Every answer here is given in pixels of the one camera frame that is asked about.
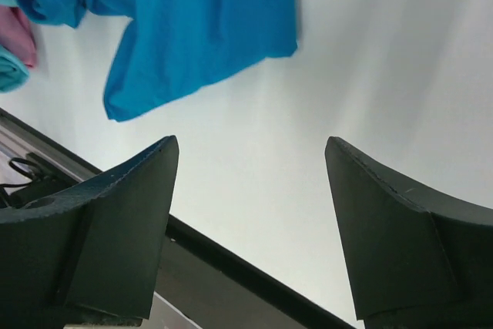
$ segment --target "white tabletop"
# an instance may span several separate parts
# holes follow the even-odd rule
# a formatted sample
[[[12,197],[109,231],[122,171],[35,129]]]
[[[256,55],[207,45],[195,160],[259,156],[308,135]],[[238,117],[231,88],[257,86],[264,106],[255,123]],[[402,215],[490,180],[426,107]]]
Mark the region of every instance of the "white tabletop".
[[[102,91],[127,20],[36,27],[41,65],[0,106],[103,170],[177,135],[172,213],[355,324],[327,138],[492,205],[493,0],[301,0],[300,14],[292,59],[120,124]]]

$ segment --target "black cable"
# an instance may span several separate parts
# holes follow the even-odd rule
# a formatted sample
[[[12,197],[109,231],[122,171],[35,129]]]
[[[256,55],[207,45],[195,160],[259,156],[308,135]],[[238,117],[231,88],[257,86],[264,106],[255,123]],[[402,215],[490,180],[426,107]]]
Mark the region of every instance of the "black cable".
[[[21,168],[19,165],[24,165],[29,167],[32,171],[26,171],[23,168]],[[34,182],[38,182],[40,180],[43,180],[45,177],[45,174],[42,171],[42,168],[37,164],[32,161],[29,161],[28,159],[23,159],[19,157],[14,157],[11,158],[8,161],[8,165],[17,173],[20,173],[24,177],[27,177],[31,181],[27,183],[20,183],[20,184],[9,184],[9,183],[2,183],[0,184],[0,208],[15,208],[12,205],[12,202],[10,200],[10,196],[5,190],[5,188],[23,188],[25,186],[29,186],[33,184]]]

